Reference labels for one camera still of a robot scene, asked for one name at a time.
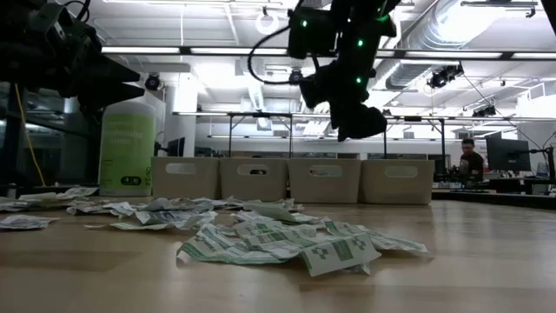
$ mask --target computer monitor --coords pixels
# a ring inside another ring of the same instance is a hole
[[[490,170],[531,171],[529,142],[498,138],[486,139],[486,153]]]
[[[168,142],[168,157],[183,157],[183,147],[185,146],[185,137],[178,138]]]

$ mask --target wooden table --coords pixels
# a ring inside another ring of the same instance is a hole
[[[301,260],[237,266],[176,259],[192,232],[85,230],[115,218],[44,212],[35,215],[63,218],[46,230],[0,233],[0,312],[556,310],[552,212],[439,201],[308,206],[306,213],[425,243],[435,258],[387,253],[373,262],[371,276],[311,278]]]

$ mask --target green label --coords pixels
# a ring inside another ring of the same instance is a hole
[[[150,159],[155,144],[154,118],[111,115],[103,119],[101,188],[151,188]]]

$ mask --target ceiling pipe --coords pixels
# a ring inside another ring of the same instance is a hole
[[[497,19],[497,8],[461,7],[462,0],[439,0],[405,35],[396,49],[458,50],[485,31]],[[480,13],[470,23],[470,15]],[[403,90],[427,73],[431,64],[403,64],[387,60],[376,69],[373,87],[384,83],[390,90]]]

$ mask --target ceiling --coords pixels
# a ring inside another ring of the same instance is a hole
[[[403,37],[411,33],[410,25],[433,3],[434,0],[413,0],[410,10],[396,12],[400,19]],[[288,7],[295,5],[295,0],[286,0]],[[79,4],[72,4],[69,9],[77,13]],[[286,7],[279,10],[269,9],[271,15],[277,16],[279,26],[287,24]],[[556,36],[541,6],[537,14],[526,18],[528,9],[506,10],[480,35],[465,44],[470,50],[556,50]],[[94,0],[90,6],[89,24],[96,28],[105,45],[201,45],[201,46],[253,46],[264,35],[257,30],[256,20],[261,14],[261,7],[222,5],[153,5],[143,3],[106,3]],[[269,26],[269,17],[261,21],[262,26]],[[272,39],[268,46],[286,47],[288,33]],[[125,64],[144,68],[146,64],[189,63],[200,81],[198,102],[213,108],[218,103],[239,103],[248,97],[247,77],[235,74],[235,62],[239,57],[119,57]],[[303,73],[311,71],[311,63],[293,60],[288,57],[267,57],[263,60],[265,67],[284,65],[303,68]],[[464,62],[466,75],[485,97],[500,95],[497,103],[500,107],[515,106],[515,96],[527,91],[527,87],[537,85],[543,79],[556,78],[556,64],[518,63],[518,62]],[[169,81],[175,76],[165,76]],[[268,77],[270,80],[284,80],[285,75]],[[402,92],[372,90],[368,105],[390,106],[395,102],[395,109],[400,112],[418,114],[430,113],[431,108],[441,111],[443,108],[460,109],[476,103],[482,96],[463,77],[450,83],[441,90],[431,90],[423,86],[424,79]],[[265,98],[287,98],[299,100],[301,93],[294,86],[262,86]]]

